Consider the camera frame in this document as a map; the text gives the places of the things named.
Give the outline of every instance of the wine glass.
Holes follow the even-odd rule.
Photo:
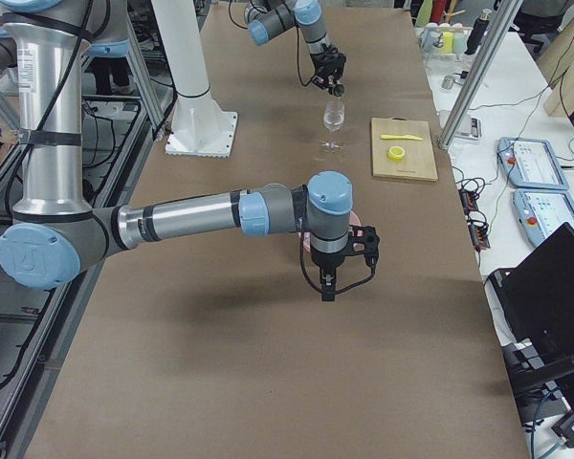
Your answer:
[[[334,98],[325,105],[323,113],[323,124],[329,130],[327,141],[322,143],[323,147],[330,153],[341,148],[333,139],[333,134],[338,131],[344,123],[344,103],[339,98]]]

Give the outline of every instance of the white mounting plate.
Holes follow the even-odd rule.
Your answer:
[[[209,156],[214,158],[229,158],[232,153],[232,144],[238,124],[238,114],[236,112],[224,112],[230,119],[230,129],[217,133],[216,139],[207,142],[196,149],[185,147],[184,140],[188,139],[189,132],[173,131],[168,137],[166,153],[168,155],[189,155],[189,156]]]

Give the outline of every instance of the red object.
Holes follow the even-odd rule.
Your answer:
[[[440,24],[446,6],[447,6],[447,0],[433,0],[433,6],[431,7],[430,22]]]

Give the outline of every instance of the brown paper table covering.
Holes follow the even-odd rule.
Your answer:
[[[439,132],[408,16],[325,14],[348,58],[343,155],[314,159],[328,96],[299,86],[295,31],[257,48],[221,3],[202,36],[213,96],[240,114],[232,157],[156,145],[133,205],[339,170],[382,238],[376,278],[321,303],[293,234],[238,229],[113,257],[28,457],[528,457],[448,157],[437,183],[371,177],[372,117]],[[348,262],[340,283],[365,274]]]

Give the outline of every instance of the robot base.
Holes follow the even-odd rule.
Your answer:
[[[197,107],[183,110],[183,106],[177,105],[172,133],[166,144],[167,154],[216,158],[230,156],[238,114],[223,112],[212,99],[207,104],[198,110]]]

